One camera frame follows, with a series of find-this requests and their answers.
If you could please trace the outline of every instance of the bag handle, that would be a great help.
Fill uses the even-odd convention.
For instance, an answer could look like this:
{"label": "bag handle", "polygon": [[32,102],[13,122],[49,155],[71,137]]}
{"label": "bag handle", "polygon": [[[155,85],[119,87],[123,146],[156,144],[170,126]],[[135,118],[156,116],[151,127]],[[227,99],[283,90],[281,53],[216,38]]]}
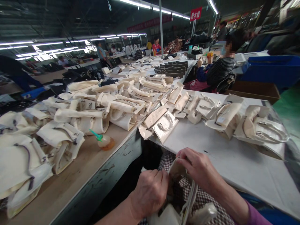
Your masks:
{"label": "bag handle", "polygon": [[171,118],[171,116],[170,116],[169,114],[165,114],[164,116],[165,116],[165,117],[167,118],[167,120],[169,121],[170,126],[167,127],[167,128],[165,128],[165,127],[163,127],[163,125],[162,125],[161,123],[158,123],[157,126],[158,126],[161,130],[163,130],[163,131],[169,131],[169,130],[171,130],[171,129],[173,128],[174,123],[173,123],[173,120],[172,120],[172,118]]}

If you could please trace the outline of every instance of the checkered fabric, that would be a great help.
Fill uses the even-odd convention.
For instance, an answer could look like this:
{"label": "checkered fabric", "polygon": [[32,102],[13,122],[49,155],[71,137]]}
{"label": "checkered fabric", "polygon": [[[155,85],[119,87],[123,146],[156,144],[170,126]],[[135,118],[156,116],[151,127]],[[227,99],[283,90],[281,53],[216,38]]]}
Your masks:
{"label": "checkered fabric", "polygon": [[[175,154],[166,151],[160,160],[160,164],[158,170],[166,170],[168,171],[170,166],[172,165],[173,161],[175,160]],[[189,184],[188,180],[183,177],[179,183],[174,183],[173,186],[173,193],[174,193],[174,202],[184,203],[188,199],[188,194],[190,192],[191,185]],[[207,224],[235,224],[232,218],[226,213],[225,209],[213,199],[209,194],[204,192],[200,187],[197,190],[197,197],[196,201],[192,207],[192,213],[196,210],[203,208],[205,204],[212,202],[216,209],[218,210],[217,216],[212,219]],[[144,218],[140,223],[140,225],[148,225],[146,218]]]}

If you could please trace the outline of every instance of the human hand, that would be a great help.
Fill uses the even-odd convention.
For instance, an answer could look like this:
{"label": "human hand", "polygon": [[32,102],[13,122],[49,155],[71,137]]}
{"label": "human hand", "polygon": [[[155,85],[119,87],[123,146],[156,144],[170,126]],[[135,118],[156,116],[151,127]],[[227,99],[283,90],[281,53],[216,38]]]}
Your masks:
{"label": "human hand", "polygon": [[198,186],[213,197],[221,195],[224,187],[228,185],[207,155],[184,148],[177,153],[176,157],[180,157],[177,162],[187,169]]}
{"label": "human hand", "polygon": [[197,66],[198,66],[198,67],[201,67],[201,66],[202,66],[202,61],[201,61],[201,58],[198,60],[198,62],[197,62]]}
{"label": "human hand", "polygon": [[129,195],[135,219],[143,219],[158,211],[167,197],[169,175],[165,170],[147,170],[140,174],[137,186]]}

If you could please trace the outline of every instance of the purple sleeve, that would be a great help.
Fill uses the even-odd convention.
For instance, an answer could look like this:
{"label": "purple sleeve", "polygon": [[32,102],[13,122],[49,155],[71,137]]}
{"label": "purple sleeve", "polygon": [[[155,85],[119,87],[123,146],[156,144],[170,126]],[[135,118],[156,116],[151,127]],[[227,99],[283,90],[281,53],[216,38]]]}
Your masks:
{"label": "purple sleeve", "polygon": [[247,225],[272,225],[269,221],[265,219],[249,202],[247,202],[249,207],[249,221]]}

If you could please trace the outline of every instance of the red sign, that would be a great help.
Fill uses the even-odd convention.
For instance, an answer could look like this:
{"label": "red sign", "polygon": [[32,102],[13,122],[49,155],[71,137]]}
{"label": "red sign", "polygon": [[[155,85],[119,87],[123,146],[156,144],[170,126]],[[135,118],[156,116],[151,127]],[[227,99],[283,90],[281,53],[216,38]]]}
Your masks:
{"label": "red sign", "polygon": [[[171,20],[172,20],[171,15],[162,15],[162,23],[170,22]],[[148,21],[143,22],[143,23],[139,23],[139,24],[134,25],[132,27],[128,27],[127,31],[129,33],[132,33],[132,32],[135,32],[135,31],[143,30],[143,29],[153,27],[153,26],[157,26],[157,25],[159,25],[159,17],[154,18],[152,20],[148,20]]]}
{"label": "red sign", "polygon": [[202,7],[193,9],[191,11],[190,21],[199,20],[201,16]]}

